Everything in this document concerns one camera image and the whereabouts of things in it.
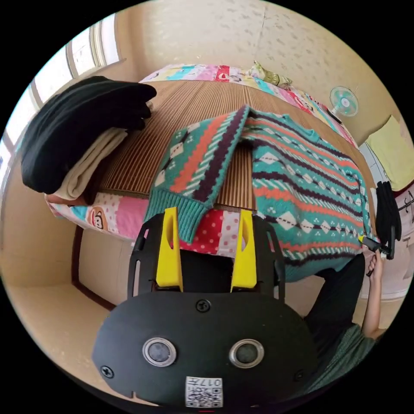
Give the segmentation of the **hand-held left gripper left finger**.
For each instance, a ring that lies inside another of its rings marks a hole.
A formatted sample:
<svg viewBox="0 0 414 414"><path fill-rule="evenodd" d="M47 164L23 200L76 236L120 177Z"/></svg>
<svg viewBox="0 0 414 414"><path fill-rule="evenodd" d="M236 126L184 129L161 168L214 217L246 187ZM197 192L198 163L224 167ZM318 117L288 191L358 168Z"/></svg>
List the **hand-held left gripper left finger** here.
<svg viewBox="0 0 414 414"><path fill-rule="evenodd" d="M161 289L183 292L178 232L178 209L167 208L163 215L156 284Z"/></svg>

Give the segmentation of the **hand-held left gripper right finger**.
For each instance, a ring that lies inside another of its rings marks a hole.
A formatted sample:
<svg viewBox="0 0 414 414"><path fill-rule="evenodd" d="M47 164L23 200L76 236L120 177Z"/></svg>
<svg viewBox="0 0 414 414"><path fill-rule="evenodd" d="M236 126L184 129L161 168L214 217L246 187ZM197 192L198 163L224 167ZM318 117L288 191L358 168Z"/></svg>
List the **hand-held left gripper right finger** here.
<svg viewBox="0 0 414 414"><path fill-rule="evenodd" d="M235 261L232 272L231 289L254 289L257 284L256 252L252 212L240 212Z"/></svg>

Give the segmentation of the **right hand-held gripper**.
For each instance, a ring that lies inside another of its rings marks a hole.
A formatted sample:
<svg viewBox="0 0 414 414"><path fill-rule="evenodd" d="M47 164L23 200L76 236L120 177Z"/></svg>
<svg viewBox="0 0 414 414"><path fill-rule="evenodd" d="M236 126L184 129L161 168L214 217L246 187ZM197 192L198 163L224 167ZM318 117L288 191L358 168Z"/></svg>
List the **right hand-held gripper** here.
<svg viewBox="0 0 414 414"><path fill-rule="evenodd" d="M376 252L379 251L382 258L386 258L387 260L391 259L391 247L377 242L371 238L368 238L365 235L359 235L358 240L362 245L365 245L370 251Z"/></svg>

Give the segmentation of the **person's right hand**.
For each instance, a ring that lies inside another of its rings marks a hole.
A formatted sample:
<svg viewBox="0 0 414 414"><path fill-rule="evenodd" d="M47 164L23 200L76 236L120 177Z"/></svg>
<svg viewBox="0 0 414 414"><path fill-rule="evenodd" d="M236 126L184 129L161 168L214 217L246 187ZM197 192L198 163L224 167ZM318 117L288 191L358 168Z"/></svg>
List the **person's right hand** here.
<svg viewBox="0 0 414 414"><path fill-rule="evenodd" d="M371 284L380 285L383 278L383 257L380 250L377 250L371 257L368 265L367 276Z"/></svg>

